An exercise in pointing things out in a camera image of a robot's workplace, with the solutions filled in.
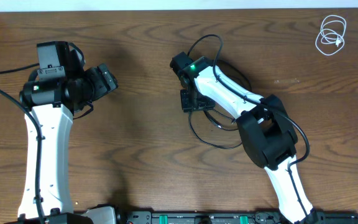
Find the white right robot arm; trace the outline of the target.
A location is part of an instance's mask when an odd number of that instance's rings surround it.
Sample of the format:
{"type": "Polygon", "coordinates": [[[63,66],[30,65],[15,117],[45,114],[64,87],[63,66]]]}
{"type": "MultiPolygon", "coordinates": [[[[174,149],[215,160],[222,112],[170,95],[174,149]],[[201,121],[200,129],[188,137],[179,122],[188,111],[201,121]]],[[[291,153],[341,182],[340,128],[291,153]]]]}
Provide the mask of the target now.
{"type": "Polygon", "coordinates": [[[232,116],[250,160],[266,171],[280,213],[290,223],[314,223],[314,208],[297,169],[305,159],[297,158],[295,147],[303,131],[288,117],[282,101],[275,95],[265,98],[246,90],[206,57],[192,60],[181,52],[172,58],[170,68],[183,87],[182,110],[208,113],[221,106],[232,116]]]}

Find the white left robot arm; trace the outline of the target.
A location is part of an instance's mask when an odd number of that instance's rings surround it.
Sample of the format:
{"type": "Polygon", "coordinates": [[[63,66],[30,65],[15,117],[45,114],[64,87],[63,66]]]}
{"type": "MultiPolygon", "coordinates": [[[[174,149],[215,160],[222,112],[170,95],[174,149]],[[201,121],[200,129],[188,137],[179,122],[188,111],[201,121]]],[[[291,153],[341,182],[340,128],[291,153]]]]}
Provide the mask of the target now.
{"type": "Polygon", "coordinates": [[[39,66],[20,91],[27,125],[27,167],[18,223],[116,223],[112,205],[74,211],[68,180],[68,145],[75,113],[118,88],[105,64],[84,69],[72,42],[37,44],[39,66]]]}

